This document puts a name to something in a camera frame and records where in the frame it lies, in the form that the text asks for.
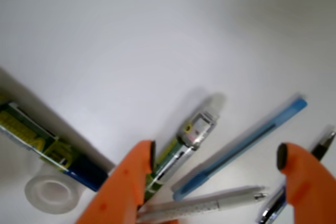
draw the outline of pen grip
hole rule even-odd
[[[174,192],[173,199],[175,201],[180,201],[193,190],[207,182],[208,179],[209,178],[205,173],[197,174],[196,176],[191,178],[186,184],[184,184],[182,187]]]

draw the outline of pen tip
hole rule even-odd
[[[331,145],[331,143],[332,143],[332,141],[334,140],[335,136],[336,136],[336,132],[335,132],[335,131],[331,132],[331,133],[329,134],[328,138],[325,139],[325,140],[321,143],[321,145],[324,146],[324,147],[326,147],[326,148],[329,148],[329,146]]]
[[[268,196],[268,194],[258,193],[258,194],[254,194],[254,199],[256,201],[261,201],[261,200],[265,199],[267,196]]]

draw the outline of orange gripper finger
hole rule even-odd
[[[336,180],[302,147],[281,144],[278,169],[286,175],[286,200],[294,206],[296,224],[336,223]]]

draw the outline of blue pen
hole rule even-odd
[[[216,174],[219,170],[229,164],[232,160],[242,154],[244,151],[252,147],[255,143],[260,141],[267,134],[280,127],[283,123],[291,119],[295,114],[300,112],[303,108],[307,106],[307,102],[298,98],[295,102],[285,108],[282,112],[272,118],[269,122],[261,126],[250,136],[245,138],[239,144],[237,144],[232,150],[226,153],[223,157],[217,160],[214,164],[205,168],[203,171],[199,172],[193,178],[191,178],[182,187],[176,190],[173,194],[173,199],[175,201],[180,201],[186,195],[191,193],[193,190],[207,182],[207,180]]]

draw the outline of white background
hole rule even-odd
[[[115,164],[141,139],[156,139],[161,150],[204,98],[223,95],[218,127],[153,202],[170,201],[169,186],[300,92],[309,103],[304,111],[191,196],[254,184],[272,192],[283,179],[277,146],[309,147],[336,122],[335,3],[0,0],[0,64]],[[0,222],[74,223],[93,193],[87,190],[66,215],[35,210],[23,191],[31,177],[24,172],[26,151],[1,140],[7,172],[0,180]],[[335,155],[333,145],[323,160],[334,175]],[[181,223],[253,223],[260,206]],[[275,223],[292,223],[292,209]]]

